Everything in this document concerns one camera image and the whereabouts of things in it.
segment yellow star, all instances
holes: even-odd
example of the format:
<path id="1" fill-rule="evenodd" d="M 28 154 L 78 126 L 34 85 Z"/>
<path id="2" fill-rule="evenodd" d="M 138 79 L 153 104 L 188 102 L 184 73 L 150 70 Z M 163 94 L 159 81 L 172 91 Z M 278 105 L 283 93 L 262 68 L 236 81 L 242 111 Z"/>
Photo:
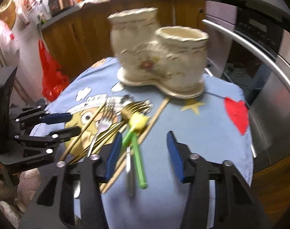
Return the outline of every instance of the yellow star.
<path id="1" fill-rule="evenodd" d="M 192 109 L 197 115 L 199 115 L 199 106 L 204 105 L 205 103 L 202 102 L 198 102 L 195 99 L 188 99 L 186 100 L 185 106 L 181 109 L 181 111 L 183 110 L 187 110 L 187 109 Z"/>

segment red plastic bag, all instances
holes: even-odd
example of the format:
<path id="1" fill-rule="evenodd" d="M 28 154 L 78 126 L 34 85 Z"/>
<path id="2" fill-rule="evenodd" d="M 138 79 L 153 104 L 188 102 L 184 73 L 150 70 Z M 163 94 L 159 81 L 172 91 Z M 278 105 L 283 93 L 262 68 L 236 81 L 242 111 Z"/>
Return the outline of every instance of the red plastic bag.
<path id="1" fill-rule="evenodd" d="M 42 95 L 52 102 L 69 85 L 69 78 L 61 72 L 60 64 L 52 58 L 42 40 L 39 40 L 38 44 L 43 69 Z"/>

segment wooden floor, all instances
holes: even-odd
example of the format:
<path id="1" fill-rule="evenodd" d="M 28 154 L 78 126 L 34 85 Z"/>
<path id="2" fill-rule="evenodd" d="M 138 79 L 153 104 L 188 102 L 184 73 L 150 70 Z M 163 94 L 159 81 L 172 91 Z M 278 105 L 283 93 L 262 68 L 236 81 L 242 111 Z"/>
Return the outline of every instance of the wooden floor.
<path id="1" fill-rule="evenodd" d="M 258 195 L 271 223 L 278 222 L 290 205 L 290 155 L 255 173 L 251 188 Z"/>

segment oven handle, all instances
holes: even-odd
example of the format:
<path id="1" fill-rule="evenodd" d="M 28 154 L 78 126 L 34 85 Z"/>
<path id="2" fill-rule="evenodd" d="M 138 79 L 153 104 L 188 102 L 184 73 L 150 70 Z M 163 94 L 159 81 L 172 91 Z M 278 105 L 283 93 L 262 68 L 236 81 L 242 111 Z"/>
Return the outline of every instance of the oven handle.
<path id="1" fill-rule="evenodd" d="M 287 89 L 290 92 L 290 80 L 289 78 L 283 73 L 283 71 L 275 64 L 274 61 L 272 61 L 266 54 L 264 54 L 260 49 L 258 49 L 256 46 L 251 44 L 246 39 L 242 38 L 236 33 L 231 32 L 230 30 L 227 30 L 226 28 L 211 22 L 209 20 L 202 20 L 202 23 L 204 23 L 206 26 L 212 27 L 215 30 L 219 31 L 220 33 L 223 33 L 225 36 L 231 38 L 232 40 L 236 41 L 243 47 L 245 47 L 247 50 L 249 50 L 251 53 L 253 53 L 256 57 L 258 57 L 264 64 L 269 66 L 271 70 L 278 76 L 278 78 L 282 81 L 282 83 L 287 87 Z"/>

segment cartoon eye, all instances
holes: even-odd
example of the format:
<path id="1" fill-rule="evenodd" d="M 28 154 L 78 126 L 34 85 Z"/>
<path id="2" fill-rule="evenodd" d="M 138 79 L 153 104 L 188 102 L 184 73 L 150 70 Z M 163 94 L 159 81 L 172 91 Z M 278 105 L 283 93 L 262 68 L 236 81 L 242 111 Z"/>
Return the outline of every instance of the cartoon eye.
<path id="1" fill-rule="evenodd" d="M 85 112 L 80 119 L 81 123 L 83 125 L 86 124 L 92 115 L 93 115 L 93 113 L 91 111 Z"/>

